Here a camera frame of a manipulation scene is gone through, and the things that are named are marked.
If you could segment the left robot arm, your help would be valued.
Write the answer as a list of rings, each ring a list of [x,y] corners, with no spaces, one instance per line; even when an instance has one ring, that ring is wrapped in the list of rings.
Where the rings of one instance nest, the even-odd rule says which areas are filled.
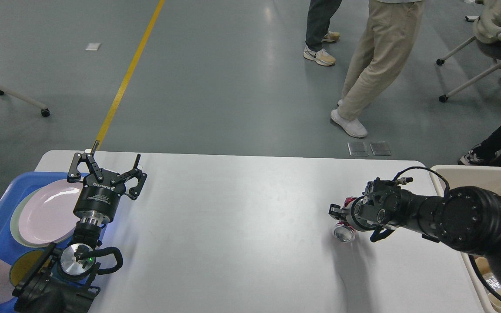
[[[119,248],[101,247],[101,232],[114,221],[123,195],[137,200],[147,174],[138,167],[117,173],[100,168],[95,152],[76,153],[68,170],[69,183],[82,183],[73,209],[78,217],[71,240],[65,248],[50,243],[16,285],[14,311],[18,313],[87,313],[100,293],[94,286],[97,276],[109,275],[123,267]]]

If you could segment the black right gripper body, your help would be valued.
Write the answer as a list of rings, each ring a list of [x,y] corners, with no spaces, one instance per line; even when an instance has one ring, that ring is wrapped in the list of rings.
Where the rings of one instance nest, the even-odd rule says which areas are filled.
[[[350,225],[358,231],[394,230],[402,226],[401,186],[397,180],[376,178],[351,204]]]

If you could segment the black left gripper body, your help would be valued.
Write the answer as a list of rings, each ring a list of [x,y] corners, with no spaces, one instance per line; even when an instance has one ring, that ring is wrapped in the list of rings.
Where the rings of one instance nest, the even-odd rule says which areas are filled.
[[[103,223],[113,222],[119,206],[120,196],[127,188],[120,181],[117,186],[111,185],[111,180],[98,182],[94,175],[83,177],[83,188],[73,209],[78,218],[92,216],[93,213],[103,217]]]

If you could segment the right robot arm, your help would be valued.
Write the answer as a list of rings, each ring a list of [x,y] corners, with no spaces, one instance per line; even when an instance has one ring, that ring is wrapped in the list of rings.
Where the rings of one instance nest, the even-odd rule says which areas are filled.
[[[331,204],[329,215],[352,235],[371,232],[371,242],[403,227],[469,254],[471,262],[484,257],[501,283],[501,196],[477,186],[452,189],[447,180],[443,196],[416,195],[402,189],[412,180],[404,171],[391,180],[376,178],[361,196]]]

